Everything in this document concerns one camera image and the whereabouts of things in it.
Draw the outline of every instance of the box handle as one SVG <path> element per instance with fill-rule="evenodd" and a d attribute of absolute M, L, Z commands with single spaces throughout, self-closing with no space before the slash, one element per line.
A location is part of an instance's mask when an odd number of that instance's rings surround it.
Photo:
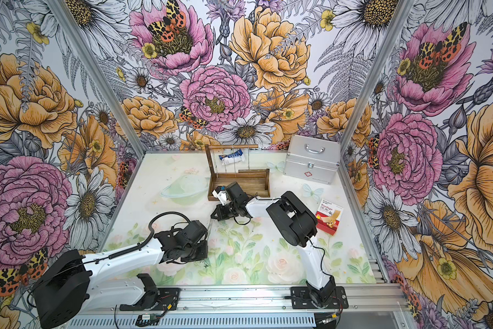
<path fill-rule="evenodd" d="M 321 148 L 319 151 L 316 151 L 315 149 L 309 149 L 309 145 L 305 144 L 305 150 L 307 150 L 307 152 L 310 152 L 310 153 L 320 154 L 320 153 L 323 153 L 325 148 Z"/>

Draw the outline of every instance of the wooden stand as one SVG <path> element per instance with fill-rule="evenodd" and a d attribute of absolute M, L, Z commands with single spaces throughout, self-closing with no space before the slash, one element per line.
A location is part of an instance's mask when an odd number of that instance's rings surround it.
<path fill-rule="evenodd" d="M 206 157 L 210 166 L 210 187 L 208 188 L 208 200 L 219 201 L 212 195 L 212 191 L 218 186 L 227 186 L 234 181 L 238 182 L 243 191 L 249 195 L 258 195 L 260 197 L 270 197 L 269 174 L 270 169 L 239 169 L 237 173 L 216 173 L 211 149 L 238 149 L 238 148 L 259 148 L 258 145 L 205 145 Z"/>

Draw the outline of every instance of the butterfly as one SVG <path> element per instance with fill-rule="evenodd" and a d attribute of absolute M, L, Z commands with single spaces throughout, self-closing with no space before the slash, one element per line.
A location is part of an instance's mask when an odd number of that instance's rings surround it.
<path fill-rule="evenodd" d="M 181 11 L 177 0 L 168 0 L 166 3 L 166 16 L 162 21 L 153 22 L 148 25 L 148 30 L 163 42 L 175 40 L 179 30 L 186 27 L 186 13 Z"/>
<path fill-rule="evenodd" d="M 418 65 L 421 69 L 428 69 L 442 62 L 449 62 L 461 49 L 460 41 L 466 34 L 467 22 L 458 25 L 451 34 L 437 44 L 424 42 L 420 45 L 418 56 L 421 57 Z"/>
<path fill-rule="evenodd" d="M 312 190 L 308 184 L 303 184 L 303 190 L 305 191 L 303 193 L 305 197 L 312 197 L 316 201 L 321 200 L 321 196 L 323 194 L 322 188 L 316 188 L 315 190 Z"/>
<path fill-rule="evenodd" d="M 284 172 L 285 170 L 285 162 L 284 161 L 281 161 L 279 162 L 278 164 L 273 164 L 272 162 L 267 162 L 266 165 L 270 168 L 270 169 L 277 169 L 279 170 L 280 172 Z"/>
<path fill-rule="evenodd" d="M 204 119 L 199 119 L 193 116 L 190 110 L 185 108 L 184 106 L 182 107 L 181 112 L 179 113 L 179 119 L 181 119 L 181 121 L 188 122 L 188 124 L 195 129 L 202 129 L 206 127 L 209 123 Z"/>
<path fill-rule="evenodd" d="M 373 169 L 378 169 L 380 162 L 378 161 L 378 144 L 380 143 L 380 137 L 378 134 L 375 134 L 369 140 L 369 167 Z"/>
<path fill-rule="evenodd" d="M 20 283 L 24 286 L 29 280 L 37 280 L 48 268 L 47 248 L 39 250 L 33 257 L 19 268 L 0 270 L 0 297 L 7 297 L 18 290 Z"/>

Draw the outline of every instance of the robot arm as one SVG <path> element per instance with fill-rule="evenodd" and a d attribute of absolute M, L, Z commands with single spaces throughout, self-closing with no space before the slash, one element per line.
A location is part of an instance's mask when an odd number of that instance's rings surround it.
<path fill-rule="evenodd" d="M 251 197 L 234 182 L 225 188 L 217 188 L 213 194 L 221 201 L 211 215 L 213 219 L 270 217 L 283 238 L 297 247 L 313 304 L 322 308 L 330 302 L 335 296 L 336 284 L 334 277 L 323 271 L 323 253 L 321 248 L 315 247 L 317 219 L 294 193 L 287 191 L 281 198 L 274 199 Z"/>
<path fill-rule="evenodd" d="M 166 214 L 181 215 L 188 225 L 155 233 L 151 224 Z M 149 274 L 110 279 L 139 267 L 179 258 L 193 262 L 207 257 L 207 241 L 201 240 L 207 229 L 198 220 L 190 221 L 180 213 L 169 212 L 155 217 L 149 228 L 151 233 L 142 243 L 83 256 L 71 250 L 58 258 L 32 288 L 41 326 L 53 328 L 78 312 L 114 304 L 128 311 L 150 308 L 158 301 L 158 289 Z"/>

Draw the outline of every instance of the floral mat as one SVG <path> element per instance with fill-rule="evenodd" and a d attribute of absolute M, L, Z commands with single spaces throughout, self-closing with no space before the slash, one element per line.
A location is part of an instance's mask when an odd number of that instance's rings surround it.
<path fill-rule="evenodd" d="M 251 153 L 235 170 L 270 168 L 270 194 L 293 191 L 315 213 L 321 198 L 344 208 L 340 227 L 331 236 L 318 231 L 326 250 L 324 270 L 337 283 L 375 283 L 348 200 L 336 176 L 332 185 L 305 181 L 282 173 L 285 153 Z M 233 165 L 226 168 L 234 172 Z M 217 167 L 217 172 L 224 172 Z M 124 277 L 150 273 L 157 285 L 303 284 L 304 268 L 296 248 L 289 245 L 270 219 L 255 218 L 248 225 L 233 220 L 217 222 L 210 214 L 217 202 L 207 200 L 210 170 L 204 153 L 147 154 L 121 211 L 107 238 L 106 251 L 140 242 L 148 235 L 155 215 L 178 211 L 209 227 L 208 258 L 186 265 L 159 264 L 128 272 Z M 155 231 L 170 229 L 182 221 L 174 215 L 161 217 Z M 246 220 L 238 218 L 239 223 Z"/>

